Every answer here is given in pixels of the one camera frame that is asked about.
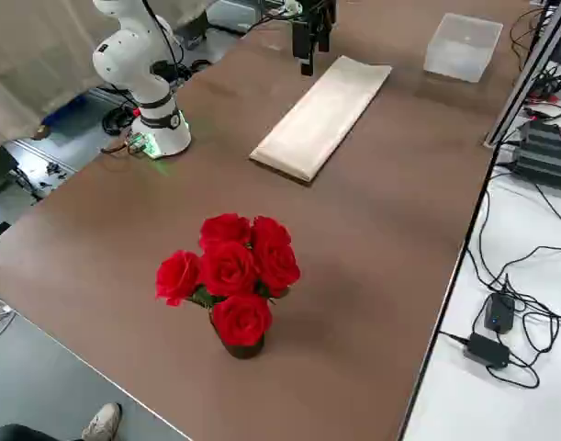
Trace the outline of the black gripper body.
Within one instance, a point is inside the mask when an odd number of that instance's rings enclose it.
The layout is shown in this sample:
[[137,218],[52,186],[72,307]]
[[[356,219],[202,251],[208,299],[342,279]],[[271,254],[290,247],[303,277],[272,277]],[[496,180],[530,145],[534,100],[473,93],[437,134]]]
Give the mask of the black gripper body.
[[301,21],[306,21],[314,27],[332,28],[336,21],[335,0],[301,0]]

